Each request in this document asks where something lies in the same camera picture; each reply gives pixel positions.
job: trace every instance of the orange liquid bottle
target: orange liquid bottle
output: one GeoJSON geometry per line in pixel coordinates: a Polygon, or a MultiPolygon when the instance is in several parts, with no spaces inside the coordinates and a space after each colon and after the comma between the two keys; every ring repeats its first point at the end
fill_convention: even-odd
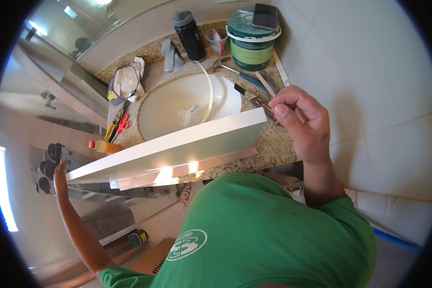
{"type": "Polygon", "coordinates": [[[99,153],[117,153],[121,151],[121,146],[115,143],[106,142],[104,140],[89,141],[88,147],[98,151],[99,153]]]}

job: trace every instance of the plastic tubing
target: plastic tubing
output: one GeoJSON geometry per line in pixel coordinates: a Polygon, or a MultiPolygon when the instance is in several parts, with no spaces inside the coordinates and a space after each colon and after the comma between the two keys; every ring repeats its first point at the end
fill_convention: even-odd
{"type": "Polygon", "coordinates": [[[211,83],[210,76],[206,72],[205,68],[203,68],[203,66],[200,64],[199,61],[195,61],[195,62],[198,64],[198,66],[200,66],[203,73],[205,73],[206,78],[208,80],[208,84],[210,86],[210,103],[208,104],[208,109],[206,110],[205,116],[203,116],[202,122],[200,122],[200,124],[202,124],[202,123],[205,123],[205,121],[207,120],[208,115],[210,114],[210,111],[211,111],[211,107],[213,106],[213,84],[211,83]]]}

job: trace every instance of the water bottle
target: water bottle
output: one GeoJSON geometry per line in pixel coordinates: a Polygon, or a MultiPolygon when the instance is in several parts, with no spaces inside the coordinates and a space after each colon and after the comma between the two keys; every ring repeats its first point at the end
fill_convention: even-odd
{"type": "Polygon", "coordinates": [[[203,62],[206,59],[206,51],[192,13],[190,11],[176,12],[173,24],[189,59],[203,62]]]}

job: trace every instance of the smartphone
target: smartphone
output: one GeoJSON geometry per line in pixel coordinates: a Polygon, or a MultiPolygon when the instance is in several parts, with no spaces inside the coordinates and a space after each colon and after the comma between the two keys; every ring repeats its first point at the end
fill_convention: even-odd
{"type": "Polygon", "coordinates": [[[256,4],[254,6],[252,26],[277,31],[277,7],[259,3],[256,4]]]}

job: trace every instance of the white board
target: white board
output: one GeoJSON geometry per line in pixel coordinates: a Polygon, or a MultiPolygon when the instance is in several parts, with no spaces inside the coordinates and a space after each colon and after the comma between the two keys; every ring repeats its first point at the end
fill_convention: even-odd
{"type": "Polygon", "coordinates": [[[266,122],[263,108],[167,134],[96,160],[66,174],[70,184],[119,181],[254,146],[266,122]]]}

